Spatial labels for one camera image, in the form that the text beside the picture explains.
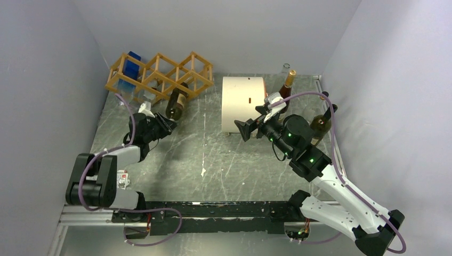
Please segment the dark green bottle silver cap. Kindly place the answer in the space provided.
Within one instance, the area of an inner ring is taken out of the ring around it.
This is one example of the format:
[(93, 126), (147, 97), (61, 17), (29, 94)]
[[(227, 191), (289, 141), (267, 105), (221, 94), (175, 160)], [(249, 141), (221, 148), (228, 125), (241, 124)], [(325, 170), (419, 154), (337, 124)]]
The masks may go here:
[(188, 96), (189, 94), (186, 91), (177, 87), (174, 88), (165, 110), (166, 117), (171, 120), (178, 121), (185, 109)]

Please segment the dark bottle gold foil neck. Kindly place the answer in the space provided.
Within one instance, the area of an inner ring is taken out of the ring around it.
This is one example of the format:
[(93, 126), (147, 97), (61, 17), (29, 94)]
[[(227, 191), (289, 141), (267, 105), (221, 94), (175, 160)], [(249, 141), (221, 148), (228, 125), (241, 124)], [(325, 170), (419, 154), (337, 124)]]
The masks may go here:
[(283, 86), (280, 88), (279, 93), (283, 99), (288, 98), (292, 94), (292, 85), (296, 76), (295, 70), (290, 70), (285, 79)]

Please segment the clear glass bottle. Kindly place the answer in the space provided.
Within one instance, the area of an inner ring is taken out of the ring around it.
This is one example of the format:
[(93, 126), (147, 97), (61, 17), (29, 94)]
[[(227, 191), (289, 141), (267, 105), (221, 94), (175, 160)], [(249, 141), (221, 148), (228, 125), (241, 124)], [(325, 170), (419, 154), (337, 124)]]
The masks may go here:
[(284, 63), (280, 72), (280, 75), (285, 78), (287, 77), (288, 73), (290, 71), (290, 64)]

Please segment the dark green labelled wine bottle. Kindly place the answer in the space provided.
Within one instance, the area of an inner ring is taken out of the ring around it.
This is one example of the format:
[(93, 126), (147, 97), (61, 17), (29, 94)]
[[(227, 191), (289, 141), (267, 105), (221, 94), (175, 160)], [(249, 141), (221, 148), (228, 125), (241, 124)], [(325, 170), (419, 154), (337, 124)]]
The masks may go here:
[(324, 114), (315, 116), (310, 123), (310, 128), (313, 130), (313, 137), (311, 139), (311, 144), (313, 146), (317, 146), (331, 129), (332, 112), (336, 112), (337, 109), (338, 106), (336, 104), (333, 104), (333, 110), (328, 107)]

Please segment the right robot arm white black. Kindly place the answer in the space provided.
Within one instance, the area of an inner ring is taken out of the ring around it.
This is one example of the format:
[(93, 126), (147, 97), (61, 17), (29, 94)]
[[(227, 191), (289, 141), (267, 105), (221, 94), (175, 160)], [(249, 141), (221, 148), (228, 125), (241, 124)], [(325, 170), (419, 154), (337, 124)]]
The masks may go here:
[(300, 221), (304, 217), (323, 223), (354, 241), (365, 255), (384, 255), (396, 236), (405, 216), (388, 210), (366, 196), (344, 175), (333, 161), (311, 144), (313, 129), (300, 115), (290, 115), (282, 123), (274, 109), (257, 106), (261, 115), (245, 122), (235, 120), (244, 141), (252, 132), (266, 137), (289, 160), (289, 166), (301, 178), (333, 197), (342, 208), (323, 203), (313, 195), (296, 192), (289, 200), (288, 215)]

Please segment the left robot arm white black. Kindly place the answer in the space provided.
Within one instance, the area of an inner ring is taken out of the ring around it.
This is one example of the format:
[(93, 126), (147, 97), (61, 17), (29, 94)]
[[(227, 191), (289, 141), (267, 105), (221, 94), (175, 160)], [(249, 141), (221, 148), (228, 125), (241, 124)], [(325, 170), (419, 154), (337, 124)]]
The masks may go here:
[(135, 222), (146, 218), (148, 207), (140, 202), (139, 193), (117, 193), (117, 172), (143, 161), (151, 151), (150, 143), (171, 135), (177, 123), (160, 113), (135, 113), (128, 127), (120, 146), (76, 157), (65, 193), (67, 204), (86, 206), (90, 211), (114, 206), (126, 209)]

